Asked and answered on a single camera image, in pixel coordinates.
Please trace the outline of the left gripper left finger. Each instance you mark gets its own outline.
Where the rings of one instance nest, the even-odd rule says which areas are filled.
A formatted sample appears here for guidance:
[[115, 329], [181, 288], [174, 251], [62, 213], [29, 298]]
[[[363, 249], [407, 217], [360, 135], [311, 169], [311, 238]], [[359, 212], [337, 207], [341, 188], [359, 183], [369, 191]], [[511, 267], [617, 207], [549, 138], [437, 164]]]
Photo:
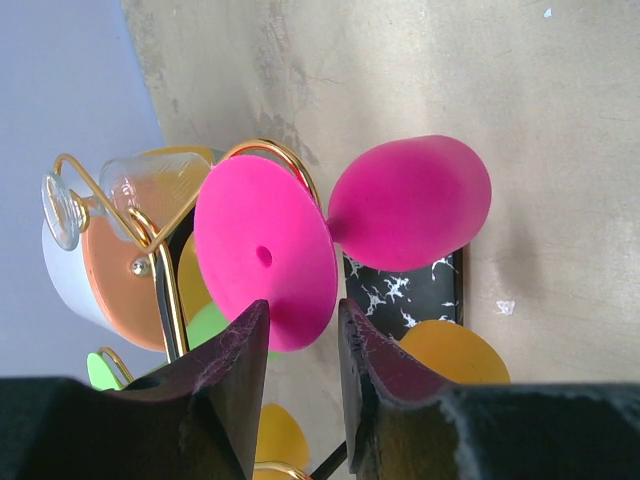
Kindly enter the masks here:
[[269, 305], [256, 300], [220, 334], [129, 384], [133, 450], [120, 478], [251, 478], [269, 332]]

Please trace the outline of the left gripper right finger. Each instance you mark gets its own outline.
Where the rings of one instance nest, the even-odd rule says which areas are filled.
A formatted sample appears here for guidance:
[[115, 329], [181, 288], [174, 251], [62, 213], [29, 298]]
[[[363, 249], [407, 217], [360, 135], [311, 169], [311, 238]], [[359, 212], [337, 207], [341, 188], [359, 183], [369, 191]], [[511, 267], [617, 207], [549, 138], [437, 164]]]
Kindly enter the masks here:
[[338, 324], [350, 472], [448, 475], [450, 428], [430, 402], [450, 381], [382, 335], [355, 301], [339, 301]]

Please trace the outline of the green wine glass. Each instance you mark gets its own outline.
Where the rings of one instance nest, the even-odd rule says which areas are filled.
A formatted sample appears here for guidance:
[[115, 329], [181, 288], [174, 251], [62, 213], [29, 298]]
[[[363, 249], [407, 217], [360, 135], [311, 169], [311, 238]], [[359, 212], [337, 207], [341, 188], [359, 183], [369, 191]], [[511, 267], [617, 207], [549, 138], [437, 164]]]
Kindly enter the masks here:
[[[192, 348], [221, 333], [229, 322], [217, 306], [205, 305], [187, 325], [187, 336]], [[119, 355], [110, 347], [101, 347], [89, 353], [86, 360], [91, 386], [99, 391], [121, 390], [134, 381], [134, 376]]]

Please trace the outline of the orange wine glass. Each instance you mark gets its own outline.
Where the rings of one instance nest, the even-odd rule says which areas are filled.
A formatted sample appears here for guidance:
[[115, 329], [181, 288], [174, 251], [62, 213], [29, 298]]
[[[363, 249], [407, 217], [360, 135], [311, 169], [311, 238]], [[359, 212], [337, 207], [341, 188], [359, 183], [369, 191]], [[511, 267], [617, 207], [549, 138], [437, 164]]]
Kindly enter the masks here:
[[261, 409], [255, 460], [284, 462], [300, 469], [310, 462], [309, 446], [301, 427], [278, 404], [265, 404]]
[[511, 382], [497, 351], [473, 331], [441, 320], [426, 320], [410, 328], [400, 348], [439, 375], [462, 384]]

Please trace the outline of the pink wine glass front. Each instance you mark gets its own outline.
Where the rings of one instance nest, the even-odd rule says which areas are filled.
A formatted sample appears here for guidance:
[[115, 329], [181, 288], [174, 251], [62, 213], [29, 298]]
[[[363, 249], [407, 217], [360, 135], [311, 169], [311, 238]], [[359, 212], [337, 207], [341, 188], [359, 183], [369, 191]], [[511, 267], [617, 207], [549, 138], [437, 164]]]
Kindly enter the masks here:
[[377, 270], [416, 270], [469, 244], [488, 217], [488, 169], [452, 137], [371, 148], [338, 178], [326, 207], [301, 173], [282, 166], [289, 156], [262, 139], [234, 147], [201, 187], [193, 230], [214, 303], [235, 321], [265, 301], [278, 352], [311, 345], [327, 327], [338, 252]]

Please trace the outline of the clear wine glass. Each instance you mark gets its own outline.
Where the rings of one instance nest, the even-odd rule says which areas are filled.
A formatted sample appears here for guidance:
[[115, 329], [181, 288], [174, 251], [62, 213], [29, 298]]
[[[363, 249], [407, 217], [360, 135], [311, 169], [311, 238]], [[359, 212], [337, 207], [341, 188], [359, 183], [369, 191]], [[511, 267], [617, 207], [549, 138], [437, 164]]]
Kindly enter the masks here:
[[65, 251], [74, 250], [100, 216], [122, 239], [149, 250], [194, 208], [213, 166], [208, 147], [167, 147], [111, 159], [93, 179], [75, 157], [61, 154], [42, 180], [46, 223]]

